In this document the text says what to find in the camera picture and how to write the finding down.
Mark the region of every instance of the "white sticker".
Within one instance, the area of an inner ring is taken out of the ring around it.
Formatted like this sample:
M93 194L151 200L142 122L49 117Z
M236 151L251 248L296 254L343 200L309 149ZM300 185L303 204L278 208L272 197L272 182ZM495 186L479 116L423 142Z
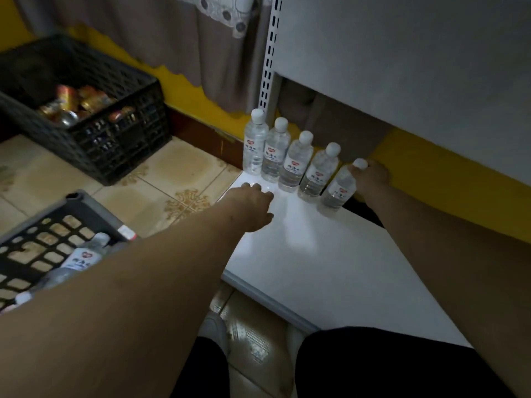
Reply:
M354 187L354 191L350 192L346 188L341 187L337 183L337 180L334 179L332 183L330 183L330 186L328 186L327 190L332 197L335 197L341 201L346 201L356 192L356 187Z
M125 237L127 240L135 240L136 239L136 233L127 227L126 225L122 225L118 228L118 232Z
M306 172L306 177L308 177L308 180L313 181L320 186L324 186L330 178L330 175L322 173L321 171L317 170L313 164L311 164Z
M284 159L284 153L286 150L281 150L279 148L273 148L268 143L265 144L264 148L264 158L270 160L271 162L282 163Z
M91 265L101 260L101 254L93 252L88 248L76 248L72 254L63 262L61 268L71 268L76 271L84 271Z
M264 149L264 141L255 141L248 137L244 137L243 146L250 153L260 153Z
M291 159L289 156L287 156L286 160L284 161L284 169L293 174L304 174L306 166L308 166L307 162L297 161L295 159Z

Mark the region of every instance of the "foot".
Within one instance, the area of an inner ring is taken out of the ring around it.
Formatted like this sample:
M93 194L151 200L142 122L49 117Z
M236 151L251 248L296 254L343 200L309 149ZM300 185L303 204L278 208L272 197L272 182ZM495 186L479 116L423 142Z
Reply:
M294 327L293 325L288 324L288 330L286 332L286 342L288 345L289 359L291 359L291 364L293 365L293 373L295 373L295 363L297 362L298 350L301 347L302 342L305 338L305 333L303 333L300 329ZM295 387L295 384L293 385L291 398L297 398L297 388Z
M229 355L229 338L227 337L227 327L219 314L209 311L199 327L197 336L203 336L216 342L222 348L225 357Z

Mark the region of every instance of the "plastic bottle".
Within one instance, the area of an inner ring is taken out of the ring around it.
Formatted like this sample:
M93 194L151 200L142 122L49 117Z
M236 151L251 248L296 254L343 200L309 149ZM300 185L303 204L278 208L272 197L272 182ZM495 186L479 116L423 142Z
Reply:
M302 177L298 196L305 201L310 201L321 194L330 176L337 169L341 147L335 142L328 144L324 151L319 151L312 159L306 174Z
M271 128L265 140L264 160L262 162L262 178L276 183L280 175L280 168L286 156L286 151L291 140L288 133L288 120L278 117L275 126Z
M260 174L264 143L269 132L266 114L262 109L253 109L251 120L245 125L243 140L243 170L255 176Z
M295 192L313 154L313 134L303 131L298 140L291 143L284 164L280 169L278 188L288 193Z
M353 165L361 170L368 167L365 159L356 159ZM329 214L339 210L356 192L356 180L348 171L347 165L343 166L324 191L317 210L322 214Z
M15 297L18 305L26 303L33 298L33 295L41 289L50 289L72 276L79 274L90 266L101 261L105 255L105 246L109 243L110 237L105 233L96 233L94 237L77 247L72 254L56 269L52 269L30 290L21 292Z

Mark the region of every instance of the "hand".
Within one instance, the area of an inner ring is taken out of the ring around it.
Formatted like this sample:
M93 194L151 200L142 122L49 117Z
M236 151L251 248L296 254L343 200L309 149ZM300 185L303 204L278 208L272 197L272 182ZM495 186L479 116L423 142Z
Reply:
M227 191L223 200L234 204L235 208L243 213L246 232L256 232L273 220L274 215L267 212L273 197L272 192L262 193L262 186L258 183L252 187L249 183L243 183L242 187Z
M389 170L380 162L368 159L367 163L368 167L365 170L358 169L353 165L348 166L350 174L356 179L356 192L363 196L366 201L373 191L382 185L387 186L391 177Z

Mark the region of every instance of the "tile floor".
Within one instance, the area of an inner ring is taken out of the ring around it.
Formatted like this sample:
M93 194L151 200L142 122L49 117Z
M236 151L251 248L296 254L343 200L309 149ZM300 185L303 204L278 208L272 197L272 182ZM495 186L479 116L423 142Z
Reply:
M173 138L117 185L103 187L22 135L0 144L0 234L84 189L142 237L210 207L241 171ZM287 323L221 282L211 310L227 323L231 396L285 397L293 371Z

